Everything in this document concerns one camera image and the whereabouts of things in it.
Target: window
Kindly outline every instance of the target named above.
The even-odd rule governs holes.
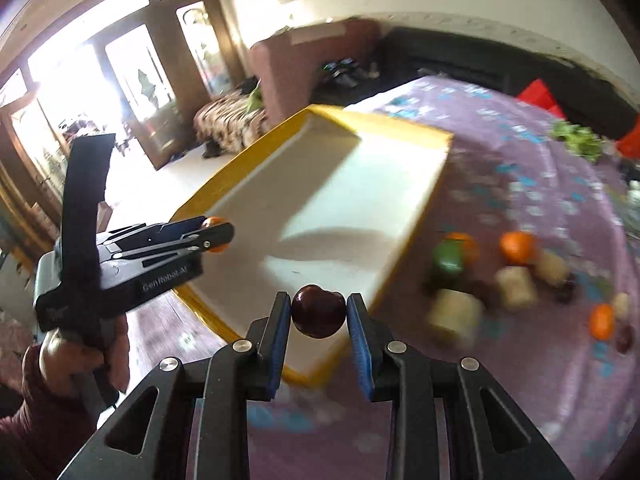
[[[174,101],[146,25],[134,28],[105,47],[122,91],[139,121]]]
[[[136,10],[148,6],[149,0],[104,0],[78,16],[51,36],[29,58],[34,81],[43,81],[65,57],[94,34]]]
[[[209,94],[215,96],[231,90],[233,85],[220,54],[218,38],[211,26],[204,3],[198,2],[182,7],[176,11],[176,14]]]
[[[24,84],[22,72],[18,69],[0,89],[0,107],[12,103],[18,97],[22,97],[26,93],[27,86]]]

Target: white cube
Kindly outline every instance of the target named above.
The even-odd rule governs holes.
[[[503,306],[512,312],[529,308],[538,300],[536,287],[527,267],[504,267],[495,274]]]
[[[456,348],[469,348],[476,340],[476,332],[484,307],[478,298],[457,290],[439,290],[427,324],[440,341]]]
[[[536,261],[536,276],[544,280],[551,286],[560,286],[569,276],[569,267],[566,262],[557,254],[547,251],[540,251]]]

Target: metal bolt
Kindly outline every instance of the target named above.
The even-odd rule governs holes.
[[[165,357],[160,361],[160,369],[163,372],[172,372],[178,367],[178,359],[175,357]]]
[[[386,346],[386,349],[393,354],[403,354],[406,352],[406,345],[402,341],[392,341]]]
[[[470,372],[475,372],[480,367],[480,363],[472,357],[465,357],[464,359],[462,359],[462,361],[460,361],[460,365],[465,370],[469,370]]]
[[[251,341],[248,341],[247,339],[239,339],[234,343],[234,350],[238,353],[248,352],[251,350],[251,346]]]

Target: purple tablecloth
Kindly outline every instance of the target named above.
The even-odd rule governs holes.
[[[595,342],[587,327],[593,305],[621,291],[630,294],[630,322],[638,326],[636,248],[604,191],[604,184],[620,185],[612,164],[591,166],[550,141],[554,118],[545,111],[461,82],[423,78],[351,108],[455,133],[440,191],[376,315],[430,357],[479,359],[577,480],[596,479],[636,421],[640,388],[638,346],[622,356]],[[471,234],[481,249],[473,275],[491,280],[503,265],[498,238],[514,229],[535,233],[542,247],[567,259],[580,283],[575,300],[560,306],[540,290],[534,309],[487,317],[472,350],[433,345],[424,325],[430,305],[420,291],[431,248],[443,232]],[[220,347],[191,312],[170,303],[160,305],[165,314],[151,314],[157,304],[129,314],[142,374],[166,355],[189,361]],[[254,480],[385,476],[390,406],[364,401],[350,356],[325,390],[283,384],[272,403],[250,403],[248,421]]]

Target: human hand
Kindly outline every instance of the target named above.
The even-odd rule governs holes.
[[[127,330],[125,316],[115,320],[115,338],[104,354],[63,339],[59,329],[48,332],[40,349],[40,373],[49,391],[59,397],[78,398],[72,375],[91,372],[106,362],[110,366],[109,382],[124,393],[129,385]]]

